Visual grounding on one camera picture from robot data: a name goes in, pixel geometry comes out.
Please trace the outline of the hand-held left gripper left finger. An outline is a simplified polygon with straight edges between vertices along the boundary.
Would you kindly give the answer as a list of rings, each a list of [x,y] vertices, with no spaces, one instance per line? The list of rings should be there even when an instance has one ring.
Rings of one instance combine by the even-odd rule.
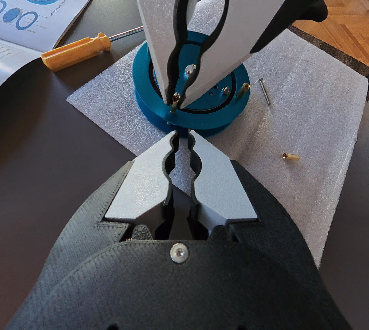
[[[169,173],[175,167],[179,134],[171,131],[136,157],[106,212],[106,220],[146,225],[156,230],[165,221],[172,194]]]

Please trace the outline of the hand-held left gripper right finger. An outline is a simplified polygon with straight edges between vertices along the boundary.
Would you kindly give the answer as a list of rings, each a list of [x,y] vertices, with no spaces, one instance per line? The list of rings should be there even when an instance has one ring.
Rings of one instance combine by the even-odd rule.
[[[257,220],[229,157],[194,130],[188,131],[188,148],[195,172],[191,182],[194,223],[212,230],[215,226]]]

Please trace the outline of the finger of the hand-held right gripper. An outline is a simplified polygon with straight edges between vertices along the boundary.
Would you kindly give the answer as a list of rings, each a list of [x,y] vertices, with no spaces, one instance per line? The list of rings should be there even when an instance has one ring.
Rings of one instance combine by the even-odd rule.
[[[169,105],[179,73],[179,52],[187,34],[178,32],[178,0],[138,0],[138,4],[159,89]]]
[[[224,21],[220,21],[202,48],[199,66],[179,105],[189,105],[213,85],[237,68],[250,55],[251,49],[285,0],[225,0]]]

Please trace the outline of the blue round metal base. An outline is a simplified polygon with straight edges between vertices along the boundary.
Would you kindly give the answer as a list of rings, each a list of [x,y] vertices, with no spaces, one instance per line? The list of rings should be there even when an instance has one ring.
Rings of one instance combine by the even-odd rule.
[[[241,114],[249,100],[250,90],[240,100],[236,99],[236,94],[243,83],[249,83],[249,76],[243,64],[231,73],[237,86],[224,107],[208,114],[190,114],[181,109],[171,114],[170,107],[163,102],[147,43],[139,49],[132,67],[136,101],[143,114],[160,130],[165,133],[178,130],[182,138],[187,138],[188,129],[195,130],[204,138],[214,136]]]

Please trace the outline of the blue disc with bearing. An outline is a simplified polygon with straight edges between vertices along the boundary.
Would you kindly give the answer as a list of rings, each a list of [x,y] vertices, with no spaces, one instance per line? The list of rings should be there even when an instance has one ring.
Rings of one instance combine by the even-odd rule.
[[[183,88],[187,82],[187,66],[197,64],[199,53],[199,44],[187,43],[182,47],[179,54],[179,77],[175,92],[182,94]],[[208,114],[218,111],[231,100],[236,86],[236,78],[233,73],[230,73],[218,84],[211,87],[199,99],[183,108],[182,112],[190,114]]]

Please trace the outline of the dark grey desk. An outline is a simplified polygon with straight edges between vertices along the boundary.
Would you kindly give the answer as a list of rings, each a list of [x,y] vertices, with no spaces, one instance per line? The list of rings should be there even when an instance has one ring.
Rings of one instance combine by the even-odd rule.
[[[4,329],[76,210],[134,155],[66,98],[142,41],[57,73],[40,59],[1,85],[1,289]],[[322,255],[320,274],[353,329],[368,329],[368,103]]]

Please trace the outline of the silver screw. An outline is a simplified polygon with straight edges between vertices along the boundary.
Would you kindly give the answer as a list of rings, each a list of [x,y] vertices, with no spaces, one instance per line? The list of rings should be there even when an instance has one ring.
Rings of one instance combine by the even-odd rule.
[[[270,101],[269,95],[267,93],[267,90],[266,90],[266,87],[265,87],[263,78],[258,79],[258,82],[259,82],[259,84],[261,86],[261,89],[262,89],[263,95],[265,97],[265,100],[267,102],[267,105],[268,106],[271,106],[271,101]]]

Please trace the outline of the white foam sheet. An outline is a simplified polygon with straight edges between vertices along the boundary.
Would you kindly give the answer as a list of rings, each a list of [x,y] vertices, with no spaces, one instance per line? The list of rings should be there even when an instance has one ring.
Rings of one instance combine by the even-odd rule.
[[[190,29],[210,33],[223,2],[198,2]],[[132,65],[141,47],[144,43],[67,98],[136,156],[165,136],[136,102]],[[287,29],[244,66],[251,80],[247,106],[207,140],[282,204],[319,268],[362,118],[367,80]],[[297,154],[300,160],[283,160],[282,153]]]

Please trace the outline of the orange handled screwdriver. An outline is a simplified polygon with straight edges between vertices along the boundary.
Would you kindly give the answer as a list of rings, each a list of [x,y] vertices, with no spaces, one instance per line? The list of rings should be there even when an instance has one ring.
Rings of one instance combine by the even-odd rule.
[[[45,52],[41,54],[41,59],[50,70],[57,72],[95,57],[102,51],[109,51],[113,41],[131,36],[143,30],[143,26],[140,26],[111,37],[107,37],[105,34],[99,33],[97,37],[86,37]]]

